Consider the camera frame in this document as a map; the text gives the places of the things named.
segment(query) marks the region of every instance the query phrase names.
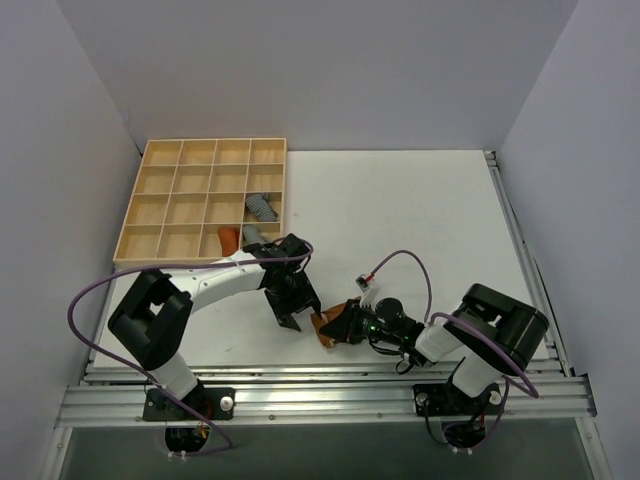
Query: wooden organizer box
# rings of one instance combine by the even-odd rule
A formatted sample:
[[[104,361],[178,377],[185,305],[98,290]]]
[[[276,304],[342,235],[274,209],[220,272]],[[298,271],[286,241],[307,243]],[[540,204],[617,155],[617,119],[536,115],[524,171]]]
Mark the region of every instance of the wooden organizer box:
[[[150,140],[131,195],[114,262],[206,263],[222,258],[220,227],[255,225],[283,236],[284,138]],[[259,222],[247,195],[268,193],[277,222]]]

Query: white tabletop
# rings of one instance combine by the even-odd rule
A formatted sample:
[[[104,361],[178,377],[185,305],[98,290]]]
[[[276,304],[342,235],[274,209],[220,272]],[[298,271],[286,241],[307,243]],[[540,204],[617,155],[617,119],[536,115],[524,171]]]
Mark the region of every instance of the white tabletop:
[[[473,283],[531,303],[481,151],[290,152],[287,162],[285,231],[315,247],[307,272],[323,308],[357,296],[355,278],[401,248],[425,263],[433,311],[453,310]],[[116,281],[109,315],[133,280]],[[411,258],[396,257],[376,280],[379,299],[395,296],[422,319],[425,281]],[[277,325],[262,292],[236,295],[192,315],[180,352],[193,367],[389,362],[366,344],[327,350],[309,312],[295,318],[301,333]],[[100,345],[131,358],[106,325]],[[534,358],[548,358],[544,343]],[[95,368],[114,366],[96,356]]]

